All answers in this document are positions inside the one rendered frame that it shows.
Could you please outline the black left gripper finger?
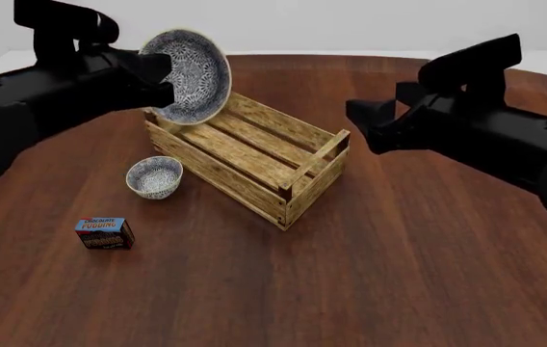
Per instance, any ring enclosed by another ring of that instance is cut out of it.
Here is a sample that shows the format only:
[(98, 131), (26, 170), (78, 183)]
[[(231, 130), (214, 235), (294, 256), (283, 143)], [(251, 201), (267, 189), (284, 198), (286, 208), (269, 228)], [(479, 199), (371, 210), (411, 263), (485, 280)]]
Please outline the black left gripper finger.
[(133, 109), (144, 107), (164, 109), (174, 102), (174, 88), (172, 83), (168, 82), (135, 88), (129, 97), (129, 106)]
[(168, 54), (140, 54), (137, 80), (144, 86), (169, 85), (172, 72), (171, 57)]

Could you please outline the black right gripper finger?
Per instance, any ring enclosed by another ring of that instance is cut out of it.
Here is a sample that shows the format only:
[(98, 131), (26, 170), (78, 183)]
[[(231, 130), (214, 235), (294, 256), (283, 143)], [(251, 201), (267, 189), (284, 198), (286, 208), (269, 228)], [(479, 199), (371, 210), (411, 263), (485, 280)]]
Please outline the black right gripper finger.
[(395, 120), (396, 100), (347, 100), (346, 116), (354, 125), (385, 125)]
[(391, 120), (379, 126), (371, 126), (366, 140), (369, 150), (382, 155), (397, 150), (428, 149), (428, 144), (413, 125), (402, 120)]

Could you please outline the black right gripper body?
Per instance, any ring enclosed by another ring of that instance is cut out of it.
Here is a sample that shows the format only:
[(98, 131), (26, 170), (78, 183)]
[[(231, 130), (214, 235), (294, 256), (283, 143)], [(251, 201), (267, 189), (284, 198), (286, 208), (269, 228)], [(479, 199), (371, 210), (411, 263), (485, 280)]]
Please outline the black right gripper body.
[(451, 109), (452, 91), (429, 93), (420, 83), (396, 84), (396, 100), (409, 106), (398, 120), (413, 125), (428, 144), (428, 149), (452, 149), (453, 132), (448, 115)]

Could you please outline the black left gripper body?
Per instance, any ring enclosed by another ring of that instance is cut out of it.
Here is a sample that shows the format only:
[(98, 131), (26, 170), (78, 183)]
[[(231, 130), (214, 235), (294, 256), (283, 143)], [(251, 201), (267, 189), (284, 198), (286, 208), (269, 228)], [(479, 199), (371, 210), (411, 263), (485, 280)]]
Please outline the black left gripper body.
[(141, 58), (136, 50), (92, 49), (103, 62), (91, 92), (91, 112), (109, 113), (147, 106), (145, 83), (140, 77)]

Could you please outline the large blue patterned bowl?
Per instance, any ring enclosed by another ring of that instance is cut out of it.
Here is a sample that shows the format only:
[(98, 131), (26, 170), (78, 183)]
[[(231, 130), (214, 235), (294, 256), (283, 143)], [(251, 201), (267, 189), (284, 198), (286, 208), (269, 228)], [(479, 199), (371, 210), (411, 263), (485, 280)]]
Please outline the large blue patterned bowl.
[(231, 95), (232, 72), (221, 49), (204, 34), (173, 28), (146, 42), (141, 54), (170, 57), (174, 102), (153, 111), (182, 126), (205, 123), (223, 109)]

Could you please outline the small blue patterned bowl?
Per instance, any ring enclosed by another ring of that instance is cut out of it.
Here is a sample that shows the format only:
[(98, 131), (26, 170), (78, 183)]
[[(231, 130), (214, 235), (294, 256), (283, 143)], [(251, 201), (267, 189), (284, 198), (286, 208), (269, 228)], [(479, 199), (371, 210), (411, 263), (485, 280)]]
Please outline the small blue patterned bowl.
[(125, 182), (141, 198), (162, 200), (179, 187), (182, 175), (180, 161), (168, 156), (153, 156), (134, 164), (126, 173)]

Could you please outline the wooden slat tray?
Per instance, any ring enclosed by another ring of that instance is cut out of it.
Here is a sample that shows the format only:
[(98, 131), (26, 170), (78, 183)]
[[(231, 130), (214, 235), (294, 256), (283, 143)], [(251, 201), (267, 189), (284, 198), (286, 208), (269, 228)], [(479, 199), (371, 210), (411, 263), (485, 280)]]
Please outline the wooden slat tray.
[(238, 93), (204, 123), (143, 109), (154, 148), (287, 230), (341, 175), (350, 132), (331, 134)]

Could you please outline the right gripper plate on stalk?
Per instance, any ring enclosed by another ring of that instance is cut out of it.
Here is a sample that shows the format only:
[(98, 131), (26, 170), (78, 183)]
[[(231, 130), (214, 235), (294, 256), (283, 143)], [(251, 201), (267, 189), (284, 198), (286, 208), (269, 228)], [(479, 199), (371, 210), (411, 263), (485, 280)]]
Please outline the right gripper plate on stalk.
[(470, 97), (495, 105), (505, 103), (505, 70), (521, 63), (518, 34), (488, 40), (426, 63), (418, 82), (432, 94), (455, 94), (462, 87)]

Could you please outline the gripper plate on stalk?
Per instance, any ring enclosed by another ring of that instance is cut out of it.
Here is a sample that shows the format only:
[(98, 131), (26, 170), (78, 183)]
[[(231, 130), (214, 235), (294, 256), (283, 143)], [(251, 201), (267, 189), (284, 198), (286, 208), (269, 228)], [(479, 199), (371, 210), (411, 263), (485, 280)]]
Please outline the gripper plate on stalk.
[(518, 34), (488, 40), (426, 63), (418, 82), (432, 94), (455, 94), (462, 87), (470, 97), (495, 105), (505, 103), (505, 70), (521, 63)]
[(13, 0), (13, 21), (34, 31), (39, 66), (77, 60), (76, 41), (110, 44), (119, 37), (117, 23), (106, 14), (57, 0)]

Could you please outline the left gripper plate on stalk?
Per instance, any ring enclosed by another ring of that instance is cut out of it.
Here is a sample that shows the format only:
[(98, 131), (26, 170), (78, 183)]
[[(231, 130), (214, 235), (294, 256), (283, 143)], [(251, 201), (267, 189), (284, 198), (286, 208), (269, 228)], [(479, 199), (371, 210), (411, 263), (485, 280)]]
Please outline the left gripper plate on stalk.
[(76, 41), (110, 44), (119, 37), (117, 23), (106, 14), (57, 0), (13, 0), (13, 21), (34, 31), (39, 66), (77, 60)]

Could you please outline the chocolate pudding box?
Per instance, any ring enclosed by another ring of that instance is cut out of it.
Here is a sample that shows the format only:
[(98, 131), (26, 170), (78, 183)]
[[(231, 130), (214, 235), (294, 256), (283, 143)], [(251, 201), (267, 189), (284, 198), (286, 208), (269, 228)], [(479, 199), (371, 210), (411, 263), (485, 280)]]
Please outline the chocolate pudding box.
[(130, 250), (135, 243), (134, 233), (123, 218), (81, 219), (75, 233), (90, 250)]

